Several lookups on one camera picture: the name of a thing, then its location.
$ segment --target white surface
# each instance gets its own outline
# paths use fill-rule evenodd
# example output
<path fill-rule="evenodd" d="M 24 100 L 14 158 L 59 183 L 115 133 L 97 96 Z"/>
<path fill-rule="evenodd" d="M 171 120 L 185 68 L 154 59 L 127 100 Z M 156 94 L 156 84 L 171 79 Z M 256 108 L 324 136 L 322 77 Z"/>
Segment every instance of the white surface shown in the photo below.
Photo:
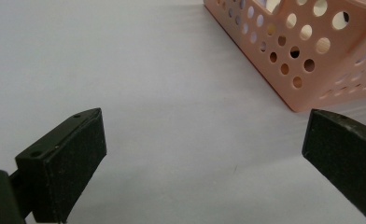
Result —
<path fill-rule="evenodd" d="M 108 155 L 70 223 L 366 223 L 201 1 L 0 0 L 0 169 L 93 107 Z"/>

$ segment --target plastic basket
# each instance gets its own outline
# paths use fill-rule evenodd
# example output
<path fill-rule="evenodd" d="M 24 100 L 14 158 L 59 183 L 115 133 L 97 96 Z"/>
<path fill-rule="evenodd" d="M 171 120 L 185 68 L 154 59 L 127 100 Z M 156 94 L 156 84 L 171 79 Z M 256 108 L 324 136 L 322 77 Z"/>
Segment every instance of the plastic basket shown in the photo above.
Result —
<path fill-rule="evenodd" d="M 294 111 L 366 97 L 366 0 L 204 0 Z"/>

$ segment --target pink plastic basket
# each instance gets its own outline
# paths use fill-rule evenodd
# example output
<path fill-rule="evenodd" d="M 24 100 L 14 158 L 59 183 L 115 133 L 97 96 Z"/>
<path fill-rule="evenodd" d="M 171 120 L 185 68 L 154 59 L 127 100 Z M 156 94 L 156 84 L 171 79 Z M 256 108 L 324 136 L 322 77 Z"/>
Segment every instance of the pink plastic basket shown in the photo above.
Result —
<path fill-rule="evenodd" d="M 366 97 L 366 0 L 204 0 L 294 111 Z"/>

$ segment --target white table surface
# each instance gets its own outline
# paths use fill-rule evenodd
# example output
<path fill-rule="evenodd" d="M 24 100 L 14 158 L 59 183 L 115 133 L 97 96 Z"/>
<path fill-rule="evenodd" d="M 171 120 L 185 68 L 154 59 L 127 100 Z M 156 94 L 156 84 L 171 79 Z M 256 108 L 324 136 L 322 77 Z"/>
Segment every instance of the white table surface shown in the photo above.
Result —
<path fill-rule="evenodd" d="M 94 107 L 108 154 L 70 223 L 366 223 L 201 0 L 0 0 L 0 169 Z M 366 99 L 324 109 L 366 124 Z"/>

